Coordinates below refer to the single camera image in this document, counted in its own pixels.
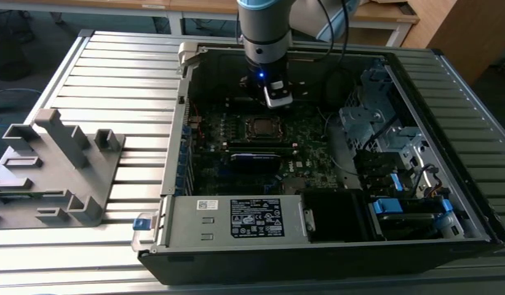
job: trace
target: gray 3d printed holder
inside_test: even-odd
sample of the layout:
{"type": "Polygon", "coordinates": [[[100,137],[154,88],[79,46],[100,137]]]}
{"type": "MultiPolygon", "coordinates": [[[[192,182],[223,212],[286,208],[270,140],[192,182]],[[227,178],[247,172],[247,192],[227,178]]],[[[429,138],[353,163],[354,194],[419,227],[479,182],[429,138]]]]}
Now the gray 3d printed holder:
{"type": "Polygon", "coordinates": [[[3,136],[0,229],[98,226],[124,135],[86,135],[55,109],[40,109],[33,122],[45,133],[12,124],[3,136]]]}

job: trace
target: motherboard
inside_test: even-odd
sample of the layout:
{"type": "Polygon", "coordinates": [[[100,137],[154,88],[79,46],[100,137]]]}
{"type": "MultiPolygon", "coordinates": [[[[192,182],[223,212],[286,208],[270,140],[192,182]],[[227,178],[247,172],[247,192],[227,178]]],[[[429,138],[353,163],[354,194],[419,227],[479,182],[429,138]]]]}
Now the motherboard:
{"type": "Polygon", "coordinates": [[[191,105],[195,195],[338,187],[325,120],[310,103],[271,110],[250,98],[224,97],[191,105]]]}

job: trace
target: aluminum extrusion table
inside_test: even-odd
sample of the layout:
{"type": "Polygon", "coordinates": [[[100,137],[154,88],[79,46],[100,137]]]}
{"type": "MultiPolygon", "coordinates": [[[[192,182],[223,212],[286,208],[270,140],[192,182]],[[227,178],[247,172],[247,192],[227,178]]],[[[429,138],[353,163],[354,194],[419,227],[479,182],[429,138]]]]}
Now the aluminum extrusion table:
{"type": "MultiPolygon", "coordinates": [[[[0,294],[156,294],[305,291],[373,287],[386,293],[431,294],[505,290],[505,250],[451,262],[419,275],[290,281],[250,285],[163,286],[131,250],[131,222],[159,204],[183,41],[227,38],[83,32],[25,119],[57,108],[84,133],[111,128],[127,135],[115,185],[99,227],[0,230],[0,294]]],[[[294,46],[326,44],[295,42],[294,46]]],[[[393,52],[413,78],[463,163],[505,223],[505,131],[454,72],[430,50],[351,46],[393,52]]],[[[142,241],[150,243],[151,232],[142,241]]]]}

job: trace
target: power supply label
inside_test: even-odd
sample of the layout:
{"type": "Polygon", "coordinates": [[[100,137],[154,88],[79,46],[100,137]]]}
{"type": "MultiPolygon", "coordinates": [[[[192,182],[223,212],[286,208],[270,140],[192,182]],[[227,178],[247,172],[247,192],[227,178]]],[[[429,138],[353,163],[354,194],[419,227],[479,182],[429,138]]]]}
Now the power supply label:
{"type": "Polygon", "coordinates": [[[230,223],[234,238],[283,237],[279,199],[230,200],[230,223]]]}

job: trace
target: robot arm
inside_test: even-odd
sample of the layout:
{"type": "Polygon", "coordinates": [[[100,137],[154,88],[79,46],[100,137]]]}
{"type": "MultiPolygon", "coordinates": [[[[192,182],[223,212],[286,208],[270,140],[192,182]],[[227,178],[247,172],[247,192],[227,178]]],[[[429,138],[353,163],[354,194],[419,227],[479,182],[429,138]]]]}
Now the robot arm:
{"type": "MultiPolygon", "coordinates": [[[[345,30],[342,2],[322,0],[339,37],[345,30]]],[[[359,0],[345,0],[350,15],[359,0]]],[[[256,89],[268,108],[279,108],[292,102],[287,77],[287,49],[290,28],[295,27],[317,39],[330,41],[329,22],[317,0],[238,0],[243,47],[248,64],[244,85],[256,89]]]]}

